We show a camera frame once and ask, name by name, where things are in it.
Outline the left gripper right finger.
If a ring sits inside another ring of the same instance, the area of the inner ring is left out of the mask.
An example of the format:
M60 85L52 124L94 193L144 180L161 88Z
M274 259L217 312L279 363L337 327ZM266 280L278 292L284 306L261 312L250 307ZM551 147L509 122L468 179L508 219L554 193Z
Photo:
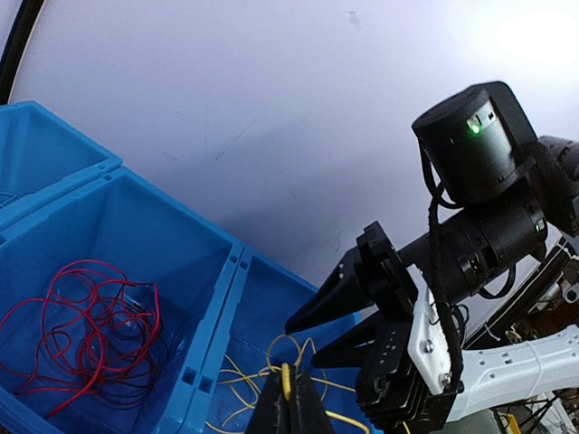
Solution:
M289 371L289 432L334 434L311 376L296 368Z

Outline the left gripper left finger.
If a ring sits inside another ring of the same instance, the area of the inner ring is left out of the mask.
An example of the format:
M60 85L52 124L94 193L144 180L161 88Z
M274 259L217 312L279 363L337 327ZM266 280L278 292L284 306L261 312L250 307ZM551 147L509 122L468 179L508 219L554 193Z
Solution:
M290 373L271 373L261 390L246 428L246 434L286 434L290 432Z

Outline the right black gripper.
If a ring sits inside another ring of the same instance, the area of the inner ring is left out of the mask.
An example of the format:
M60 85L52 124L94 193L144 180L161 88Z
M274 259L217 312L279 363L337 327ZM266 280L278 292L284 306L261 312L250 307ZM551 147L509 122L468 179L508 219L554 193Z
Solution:
M342 259L325 282L285 323L286 334L309 330L376 305L393 319L410 312L417 298L408 267L416 266L436 299L451 305L466 297L489 298L486 284L503 273L508 293L516 265L531 255L546 255L546 223L532 198L498 198L465 208L434 231L393 250L378 222L365 227L357 240L356 262ZM317 350L317 369L360 368L384 326L382 316L369 316Z

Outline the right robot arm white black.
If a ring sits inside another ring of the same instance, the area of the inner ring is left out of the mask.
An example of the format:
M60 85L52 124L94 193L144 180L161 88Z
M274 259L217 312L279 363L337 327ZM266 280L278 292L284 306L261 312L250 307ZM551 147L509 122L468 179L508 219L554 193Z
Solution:
M502 81L469 86L412 125L431 194L429 230L397 250L366 226L318 292L285 324L293 334L367 307L375 312L312 358L353 367L356 404L376 429L441 429L480 410L575 387L578 329L496 348L463 347L455 316L517 264L543 260L556 227L578 234L578 145L538 137Z

